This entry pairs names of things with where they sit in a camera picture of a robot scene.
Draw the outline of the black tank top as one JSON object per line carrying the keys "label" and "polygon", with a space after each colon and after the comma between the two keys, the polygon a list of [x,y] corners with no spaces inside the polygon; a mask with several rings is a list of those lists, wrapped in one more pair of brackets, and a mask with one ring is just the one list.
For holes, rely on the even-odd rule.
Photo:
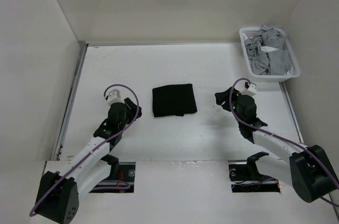
{"label": "black tank top", "polygon": [[152,111],[155,118],[197,113],[192,84],[174,84],[152,89]]}

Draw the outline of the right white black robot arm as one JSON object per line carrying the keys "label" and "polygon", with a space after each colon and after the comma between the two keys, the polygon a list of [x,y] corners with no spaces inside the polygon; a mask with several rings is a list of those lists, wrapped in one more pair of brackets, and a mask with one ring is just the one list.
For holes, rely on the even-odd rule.
{"label": "right white black robot arm", "polygon": [[215,93],[216,104],[234,115],[242,137],[266,150],[247,159],[247,176],[282,180],[307,203],[338,190],[337,175],[322,147],[309,147],[266,131],[268,124],[257,117],[256,92],[255,84],[246,84],[242,91],[230,87]]}

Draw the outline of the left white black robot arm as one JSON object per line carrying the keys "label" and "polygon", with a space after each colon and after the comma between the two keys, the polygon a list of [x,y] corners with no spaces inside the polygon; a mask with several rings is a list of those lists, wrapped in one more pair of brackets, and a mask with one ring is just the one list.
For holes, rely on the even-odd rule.
{"label": "left white black robot arm", "polygon": [[31,217],[39,215],[55,223],[71,223],[86,194],[102,180],[118,177],[119,161],[109,153],[142,112],[139,102],[129,98],[122,100],[113,94],[106,101],[108,116],[81,152],[61,170],[42,175]]}

